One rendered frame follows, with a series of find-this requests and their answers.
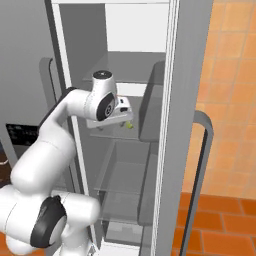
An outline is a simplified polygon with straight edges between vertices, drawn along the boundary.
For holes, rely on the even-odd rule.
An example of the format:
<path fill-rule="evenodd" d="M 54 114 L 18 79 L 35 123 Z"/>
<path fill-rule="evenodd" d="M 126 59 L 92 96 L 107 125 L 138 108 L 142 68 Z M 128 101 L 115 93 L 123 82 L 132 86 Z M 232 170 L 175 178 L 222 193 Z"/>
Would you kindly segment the grey open fridge door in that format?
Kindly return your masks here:
<path fill-rule="evenodd" d="M 213 0 L 170 0 L 150 256 L 170 256 Z"/>

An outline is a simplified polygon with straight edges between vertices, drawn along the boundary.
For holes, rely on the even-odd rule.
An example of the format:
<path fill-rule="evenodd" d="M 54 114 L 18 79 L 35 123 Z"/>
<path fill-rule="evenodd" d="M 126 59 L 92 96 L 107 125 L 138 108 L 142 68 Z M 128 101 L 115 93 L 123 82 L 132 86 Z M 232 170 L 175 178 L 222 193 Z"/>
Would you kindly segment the grey fridge cabinet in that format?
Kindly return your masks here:
<path fill-rule="evenodd" d="M 55 56 L 66 86 L 91 90 L 93 81 L 84 81 L 89 71 L 107 52 L 159 52 L 166 57 L 168 0 L 51 0 L 50 16 Z M 143 98 L 147 83 L 117 83 L 121 97 Z M 95 183 L 113 140 L 90 135 L 82 118 L 70 126 L 75 135 L 83 192 L 99 200 Z M 90 227 L 99 256 L 150 256 L 152 226 L 104 221 L 101 214 Z"/>

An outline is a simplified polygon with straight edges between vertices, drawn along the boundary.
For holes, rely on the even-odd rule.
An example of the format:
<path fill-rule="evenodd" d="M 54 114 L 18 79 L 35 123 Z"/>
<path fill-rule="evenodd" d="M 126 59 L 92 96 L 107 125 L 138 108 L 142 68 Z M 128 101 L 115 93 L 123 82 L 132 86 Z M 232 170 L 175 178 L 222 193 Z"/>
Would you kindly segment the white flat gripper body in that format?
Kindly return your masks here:
<path fill-rule="evenodd" d="M 133 119 L 132 112 L 120 112 L 120 113 L 113 113 L 107 118 L 87 119 L 86 124 L 87 124 L 88 128 L 92 129 L 92 128 L 97 128 L 97 127 L 108 126 L 111 124 L 126 122 L 126 121 L 130 121 L 132 119 Z"/>

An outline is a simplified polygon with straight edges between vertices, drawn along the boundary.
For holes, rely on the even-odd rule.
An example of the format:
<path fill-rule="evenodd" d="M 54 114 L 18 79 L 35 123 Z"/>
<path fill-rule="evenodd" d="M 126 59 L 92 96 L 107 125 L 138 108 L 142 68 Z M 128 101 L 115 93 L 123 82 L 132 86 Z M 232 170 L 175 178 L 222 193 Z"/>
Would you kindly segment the dark grey door bin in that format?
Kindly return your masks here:
<path fill-rule="evenodd" d="M 156 176 L 158 166 L 158 143 L 151 143 L 144 173 L 141 195 L 137 208 L 138 224 L 141 226 L 153 225 Z"/>
<path fill-rule="evenodd" d="M 139 109 L 139 139 L 143 142 L 159 140 L 163 98 L 165 62 L 152 68 Z"/>

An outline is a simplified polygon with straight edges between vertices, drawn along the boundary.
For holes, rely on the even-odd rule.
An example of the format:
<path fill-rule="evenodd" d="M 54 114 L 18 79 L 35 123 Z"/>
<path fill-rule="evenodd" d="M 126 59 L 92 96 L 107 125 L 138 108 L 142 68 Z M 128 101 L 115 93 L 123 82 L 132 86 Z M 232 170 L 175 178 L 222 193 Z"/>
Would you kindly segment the clear fridge drawer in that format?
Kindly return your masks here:
<path fill-rule="evenodd" d="M 95 190 L 139 194 L 149 154 L 149 144 L 113 140 L 105 155 Z"/>
<path fill-rule="evenodd" d="M 101 219 L 120 223 L 137 223 L 139 195 L 100 191 Z"/>

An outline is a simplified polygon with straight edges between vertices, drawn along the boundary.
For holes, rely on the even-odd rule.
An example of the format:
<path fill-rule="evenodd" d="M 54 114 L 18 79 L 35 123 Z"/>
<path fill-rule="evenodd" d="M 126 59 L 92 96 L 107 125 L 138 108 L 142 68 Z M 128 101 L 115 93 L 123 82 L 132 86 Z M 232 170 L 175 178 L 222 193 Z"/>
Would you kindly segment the grey closed fridge door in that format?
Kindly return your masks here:
<path fill-rule="evenodd" d="M 41 82 L 39 62 L 54 51 L 44 0 L 0 0 L 0 142 L 9 163 L 17 162 L 6 126 L 36 126 L 60 95 L 56 65 L 54 87 Z"/>

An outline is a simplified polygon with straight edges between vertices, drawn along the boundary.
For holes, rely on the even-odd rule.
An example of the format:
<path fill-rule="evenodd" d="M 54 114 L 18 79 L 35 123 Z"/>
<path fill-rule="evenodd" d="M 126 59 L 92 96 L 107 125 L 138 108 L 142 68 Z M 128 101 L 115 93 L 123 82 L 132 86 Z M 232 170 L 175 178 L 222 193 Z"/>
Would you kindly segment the glass fridge shelf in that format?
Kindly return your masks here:
<path fill-rule="evenodd" d="M 139 138 L 139 110 L 142 102 L 141 97 L 129 97 L 129 102 L 131 104 L 134 118 L 131 121 L 132 128 L 129 128 L 126 124 L 121 125 L 111 124 L 104 126 L 102 129 L 94 128 L 90 130 L 90 135 L 94 137 L 107 137 L 115 139 L 131 139 L 138 140 Z"/>
<path fill-rule="evenodd" d="M 83 77 L 91 81 L 98 70 L 110 71 L 117 83 L 146 83 L 155 63 L 165 60 L 159 52 L 107 52 Z"/>

